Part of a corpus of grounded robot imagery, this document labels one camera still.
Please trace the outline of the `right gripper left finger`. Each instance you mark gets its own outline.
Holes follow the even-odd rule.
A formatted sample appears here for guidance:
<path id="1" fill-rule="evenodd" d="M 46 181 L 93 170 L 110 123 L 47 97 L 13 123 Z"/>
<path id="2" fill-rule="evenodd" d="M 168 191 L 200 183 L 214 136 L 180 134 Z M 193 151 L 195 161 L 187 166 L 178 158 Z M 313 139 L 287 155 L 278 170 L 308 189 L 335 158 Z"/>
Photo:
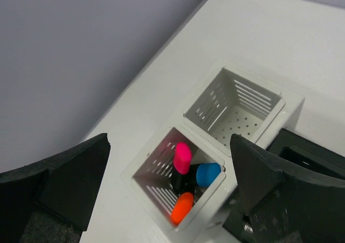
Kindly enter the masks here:
<path id="1" fill-rule="evenodd" d="M 109 158 L 106 133 L 1 173 L 1 242 L 79 242 Z"/>

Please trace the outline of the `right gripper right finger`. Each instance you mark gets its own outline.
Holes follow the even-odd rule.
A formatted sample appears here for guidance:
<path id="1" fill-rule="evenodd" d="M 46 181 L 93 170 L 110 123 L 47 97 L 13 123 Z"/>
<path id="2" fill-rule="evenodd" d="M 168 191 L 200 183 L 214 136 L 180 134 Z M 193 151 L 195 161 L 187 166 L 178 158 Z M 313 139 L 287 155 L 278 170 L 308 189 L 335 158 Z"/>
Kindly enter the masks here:
<path id="1" fill-rule="evenodd" d="M 344 179 L 230 139 L 237 186 L 224 228 L 240 242 L 344 242 Z"/>

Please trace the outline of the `blue highlighter marker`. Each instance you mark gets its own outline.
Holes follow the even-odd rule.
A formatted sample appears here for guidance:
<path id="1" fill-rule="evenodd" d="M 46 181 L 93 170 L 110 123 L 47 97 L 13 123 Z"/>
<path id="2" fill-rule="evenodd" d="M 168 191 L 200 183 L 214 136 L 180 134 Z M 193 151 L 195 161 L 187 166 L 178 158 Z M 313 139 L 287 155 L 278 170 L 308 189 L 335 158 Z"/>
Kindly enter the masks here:
<path id="1" fill-rule="evenodd" d="M 218 163 L 198 163 L 190 166 L 188 184 L 194 187 L 208 188 L 222 171 Z"/>

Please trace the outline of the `orange highlighter marker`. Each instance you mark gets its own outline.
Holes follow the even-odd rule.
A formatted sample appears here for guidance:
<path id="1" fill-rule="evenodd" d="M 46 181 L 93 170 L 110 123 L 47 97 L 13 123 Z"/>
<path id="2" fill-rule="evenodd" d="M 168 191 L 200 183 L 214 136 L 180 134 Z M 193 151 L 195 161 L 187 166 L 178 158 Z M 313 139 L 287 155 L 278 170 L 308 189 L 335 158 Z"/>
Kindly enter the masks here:
<path id="1" fill-rule="evenodd" d="M 187 216 L 193 204 L 194 195 L 191 192 L 185 192 L 180 195 L 170 215 L 170 219 L 175 226 L 179 225 Z"/>

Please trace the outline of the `pink highlighter marker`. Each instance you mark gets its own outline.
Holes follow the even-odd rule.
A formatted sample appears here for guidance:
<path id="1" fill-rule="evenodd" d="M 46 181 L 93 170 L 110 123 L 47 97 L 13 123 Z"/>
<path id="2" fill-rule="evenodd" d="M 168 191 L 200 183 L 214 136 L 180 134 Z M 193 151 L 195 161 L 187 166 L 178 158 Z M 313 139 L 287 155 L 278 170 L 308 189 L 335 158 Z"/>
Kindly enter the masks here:
<path id="1" fill-rule="evenodd" d="M 171 186 L 176 193 L 181 193 L 187 183 L 192 152 L 185 142 L 176 145 L 172 162 Z"/>

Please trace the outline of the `black slotted container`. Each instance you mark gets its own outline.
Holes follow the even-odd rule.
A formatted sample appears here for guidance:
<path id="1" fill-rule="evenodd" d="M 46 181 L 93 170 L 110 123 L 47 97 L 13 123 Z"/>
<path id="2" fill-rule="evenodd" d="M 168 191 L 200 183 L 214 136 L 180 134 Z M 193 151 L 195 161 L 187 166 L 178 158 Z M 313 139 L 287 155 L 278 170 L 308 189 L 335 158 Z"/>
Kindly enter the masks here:
<path id="1" fill-rule="evenodd" d="M 266 150 L 303 168 L 344 179 L 343 156 L 287 129 L 281 129 Z"/>

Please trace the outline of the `white slotted container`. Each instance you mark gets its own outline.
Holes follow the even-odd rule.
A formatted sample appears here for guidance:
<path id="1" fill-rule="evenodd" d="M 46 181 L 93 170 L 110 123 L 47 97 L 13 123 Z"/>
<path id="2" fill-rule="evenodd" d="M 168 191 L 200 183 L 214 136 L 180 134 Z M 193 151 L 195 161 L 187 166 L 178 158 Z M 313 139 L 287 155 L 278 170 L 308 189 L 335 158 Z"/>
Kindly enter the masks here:
<path id="1" fill-rule="evenodd" d="M 230 151 L 233 134 L 267 148 L 282 128 L 295 128 L 303 96 L 258 71 L 218 59 L 122 173 L 165 242 L 205 242 L 221 232 L 237 184 Z M 170 178 L 180 142 L 191 148 L 194 163 L 216 162 L 222 171 L 174 226 L 170 214 L 177 194 Z"/>

